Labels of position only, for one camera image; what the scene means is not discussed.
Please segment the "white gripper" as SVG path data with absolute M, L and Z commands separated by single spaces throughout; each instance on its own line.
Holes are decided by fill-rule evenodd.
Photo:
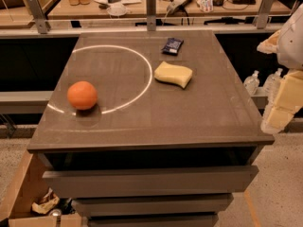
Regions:
M 303 4 L 281 30 L 257 46 L 265 54 L 277 53 L 277 60 L 290 70 L 273 83 L 260 125 L 264 133 L 283 131 L 294 115 L 303 108 Z

